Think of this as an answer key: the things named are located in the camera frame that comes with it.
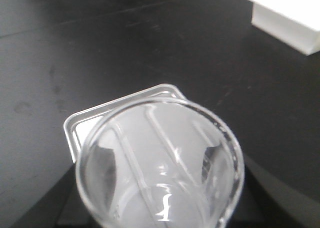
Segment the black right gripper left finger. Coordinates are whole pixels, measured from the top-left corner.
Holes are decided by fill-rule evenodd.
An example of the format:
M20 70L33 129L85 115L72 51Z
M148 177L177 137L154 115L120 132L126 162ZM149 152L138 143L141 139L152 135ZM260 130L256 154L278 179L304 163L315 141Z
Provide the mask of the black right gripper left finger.
M75 165L11 227L100 227L80 198Z

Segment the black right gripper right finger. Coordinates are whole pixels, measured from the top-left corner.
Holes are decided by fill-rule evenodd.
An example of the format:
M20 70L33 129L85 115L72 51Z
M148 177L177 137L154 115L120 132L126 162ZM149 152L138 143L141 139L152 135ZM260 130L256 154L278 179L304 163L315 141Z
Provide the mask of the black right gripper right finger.
M228 227L319 227L320 203L245 155L243 190Z

